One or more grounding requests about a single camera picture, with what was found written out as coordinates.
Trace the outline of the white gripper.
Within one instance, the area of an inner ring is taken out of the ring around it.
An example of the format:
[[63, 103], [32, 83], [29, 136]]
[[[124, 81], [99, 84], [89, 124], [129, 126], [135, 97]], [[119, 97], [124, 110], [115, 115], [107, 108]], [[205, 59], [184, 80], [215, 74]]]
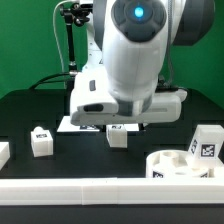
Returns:
[[187, 91], [157, 92], [152, 104], [139, 115], [119, 115], [118, 103], [107, 92], [104, 75], [78, 73], [70, 97], [70, 122], [74, 125], [150, 124], [179, 119]]

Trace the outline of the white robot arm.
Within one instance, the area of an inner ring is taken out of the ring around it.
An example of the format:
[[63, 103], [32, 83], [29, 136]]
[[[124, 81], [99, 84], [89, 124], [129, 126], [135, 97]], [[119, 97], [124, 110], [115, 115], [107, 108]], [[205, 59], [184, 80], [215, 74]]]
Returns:
[[159, 85], [169, 47], [210, 30], [215, 0], [79, 0], [90, 56], [70, 98], [74, 125], [173, 122], [187, 93]]

